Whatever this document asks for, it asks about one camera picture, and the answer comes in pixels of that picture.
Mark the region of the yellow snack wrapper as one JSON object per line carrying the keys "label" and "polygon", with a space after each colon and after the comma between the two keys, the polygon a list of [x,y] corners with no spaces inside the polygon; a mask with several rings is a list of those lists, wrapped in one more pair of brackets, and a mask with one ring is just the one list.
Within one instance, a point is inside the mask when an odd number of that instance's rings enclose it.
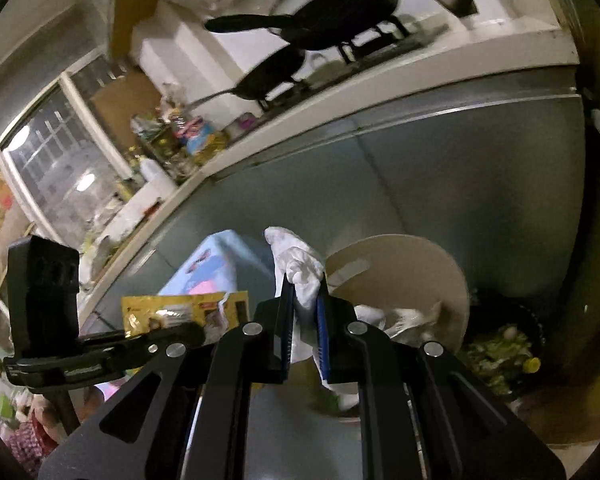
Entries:
{"label": "yellow snack wrapper", "polygon": [[204,343],[214,344],[229,330],[250,321],[248,292],[185,296],[127,296],[121,300],[125,337],[195,323]]}

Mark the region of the black wok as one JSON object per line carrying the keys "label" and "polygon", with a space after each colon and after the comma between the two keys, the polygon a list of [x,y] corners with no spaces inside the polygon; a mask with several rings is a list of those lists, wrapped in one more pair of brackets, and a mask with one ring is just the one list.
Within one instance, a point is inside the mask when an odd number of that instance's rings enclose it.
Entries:
{"label": "black wok", "polygon": [[321,51],[353,39],[390,20],[399,0],[309,0],[293,14],[234,14],[212,18],[215,34],[267,29],[299,49]]}

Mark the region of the cartoon pig tablecloth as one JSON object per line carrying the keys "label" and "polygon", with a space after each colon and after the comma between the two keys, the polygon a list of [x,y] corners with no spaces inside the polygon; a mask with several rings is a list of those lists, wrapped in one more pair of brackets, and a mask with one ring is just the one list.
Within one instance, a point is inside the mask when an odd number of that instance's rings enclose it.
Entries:
{"label": "cartoon pig tablecloth", "polygon": [[263,240],[224,230],[207,236],[189,255],[159,296],[248,292],[253,304],[275,292],[273,257]]}

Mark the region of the kitchen counter cabinet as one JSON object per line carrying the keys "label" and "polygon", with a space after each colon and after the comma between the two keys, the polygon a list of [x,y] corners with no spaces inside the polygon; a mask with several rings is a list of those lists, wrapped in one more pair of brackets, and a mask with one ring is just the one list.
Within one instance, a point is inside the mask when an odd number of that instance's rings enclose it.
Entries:
{"label": "kitchen counter cabinet", "polygon": [[268,226],[330,255],[385,233],[428,238],[471,285],[512,296],[559,285],[584,183],[570,32],[527,20],[441,38],[248,134],[151,218],[79,310],[116,330],[120,300],[153,294],[209,234]]}

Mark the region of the white tissue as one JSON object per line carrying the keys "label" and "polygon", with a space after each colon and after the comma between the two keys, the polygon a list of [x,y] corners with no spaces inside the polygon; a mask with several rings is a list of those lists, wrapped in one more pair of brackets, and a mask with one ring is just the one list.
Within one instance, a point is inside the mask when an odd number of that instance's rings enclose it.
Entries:
{"label": "white tissue", "polygon": [[[264,238],[271,248],[275,264],[276,295],[282,294],[283,284],[294,286],[294,328],[292,329],[292,364],[317,359],[317,336],[314,322],[317,293],[324,278],[325,263],[309,244],[295,232],[281,226],[269,226]],[[414,309],[393,309],[385,312],[379,308],[358,304],[354,307],[359,321],[382,330],[395,342],[413,337],[420,341],[416,332],[430,332],[438,322],[442,303],[437,302],[429,314]]]}

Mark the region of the black gas stove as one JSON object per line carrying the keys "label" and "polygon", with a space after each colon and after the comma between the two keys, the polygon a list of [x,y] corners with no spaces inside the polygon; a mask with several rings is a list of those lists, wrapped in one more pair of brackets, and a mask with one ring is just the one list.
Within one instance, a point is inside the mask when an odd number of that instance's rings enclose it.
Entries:
{"label": "black gas stove", "polygon": [[339,50],[339,58],[331,60],[322,52],[314,52],[306,56],[311,73],[305,77],[294,76],[290,87],[277,96],[258,102],[258,107],[265,114],[273,110],[288,110],[301,101],[325,91],[364,70],[377,66],[424,47],[428,47],[439,36],[450,30],[450,25],[442,14],[427,16],[421,21],[413,21],[408,15],[405,18],[406,37],[400,36],[400,30],[384,32],[376,29],[375,36],[356,44],[344,44]]}

